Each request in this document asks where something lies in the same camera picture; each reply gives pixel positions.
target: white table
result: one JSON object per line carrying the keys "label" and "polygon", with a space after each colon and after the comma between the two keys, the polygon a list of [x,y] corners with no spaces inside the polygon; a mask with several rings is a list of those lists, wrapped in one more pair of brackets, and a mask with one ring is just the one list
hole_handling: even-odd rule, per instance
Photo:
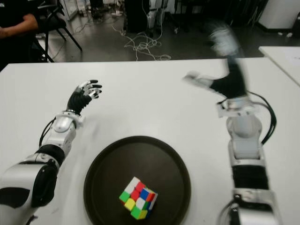
{"label": "white table", "polygon": [[300,86],[300,47],[261,46],[259,50]]}
{"label": "white table", "polygon": [[[300,89],[267,58],[245,59],[243,64],[250,74],[249,89],[266,97],[277,115],[277,129],[265,144],[268,174],[284,223],[294,224],[300,221]],[[215,108],[223,98],[184,83],[181,78],[189,70],[215,77],[226,74],[223,60],[6,67],[0,73],[0,173],[38,149],[43,128],[65,109],[75,86],[88,79],[103,84],[101,98],[82,111],[85,127],[60,170],[54,200],[39,209],[33,224],[89,225],[83,205],[85,174],[102,149],[133,135],[166,142],[185,162],[192,195],[183,224],[215,224],[233,188],[226,119],[219,119]],[[258,117],[264,135],[269,115],[262,109]]]}

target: black shirt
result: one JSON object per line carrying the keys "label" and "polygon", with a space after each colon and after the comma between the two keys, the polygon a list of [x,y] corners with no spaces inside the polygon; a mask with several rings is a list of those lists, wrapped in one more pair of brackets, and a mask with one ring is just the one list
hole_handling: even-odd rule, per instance
{"label": "black shirt", "polygon": [[0,27],[15,26],[32,13],[28,0],[0,0]]}

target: metal bracket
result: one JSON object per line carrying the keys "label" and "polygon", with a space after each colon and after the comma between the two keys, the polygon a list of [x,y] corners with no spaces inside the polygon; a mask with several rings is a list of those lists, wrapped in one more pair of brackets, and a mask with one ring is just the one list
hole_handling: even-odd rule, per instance
{"label": "metal bracket", "polygon": [[77,115],[76,113],[71,112],[71,111],[62,111],[61,113],[57,114],[55,117],[56,117],[56,119],[58,119],[60,117],[71,118],[71,119],[73,119],[73,121],[76,124],[76,127],[78,127],[78,128],[79,127],[83,127],[83,123],[85,121],[85,117],[84,116]]}

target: black equipment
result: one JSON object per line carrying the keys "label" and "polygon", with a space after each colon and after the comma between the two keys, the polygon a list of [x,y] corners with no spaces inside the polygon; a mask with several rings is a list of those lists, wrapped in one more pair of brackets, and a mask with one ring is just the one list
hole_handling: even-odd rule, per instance
{"label": "black equipment", "polygon": [[124,30],[130,32],[145,31],[148,27],[147,14],[149,10],[149,0],[125,0]]}

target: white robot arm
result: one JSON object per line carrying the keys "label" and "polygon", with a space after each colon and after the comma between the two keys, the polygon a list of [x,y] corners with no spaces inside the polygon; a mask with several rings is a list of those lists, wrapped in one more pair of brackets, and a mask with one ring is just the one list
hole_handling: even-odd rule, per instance
{"label": "white robot arm", "polygon": [[228,76],[213,80],[192,71],[184,79],[226,97],[217,104],[217,109],[220,117],[228,117],[226,125],[231,136],[228,149],[234,189],[233,200],[221,211],[217,225],[281,225],[275,195],[269,189],[264,141],[259,141],[262,124],[255,116],[254,103],[248,96],[236,60],[241,56],[240,47],[228,26],[211,23],[210,28],[214,50],[227,58]]}
{"label": "white robot arm", "polygon": [[[101,93],[97,80],[79,85],[67,109],[45,127],[36,153],[10,167],[0,178],[0,225],[29,225],[33,214],[54,197],[57,174],[68,156],[76,129],[83,124],[81,110]],[[49,131],[48,138],[43,138]]]}

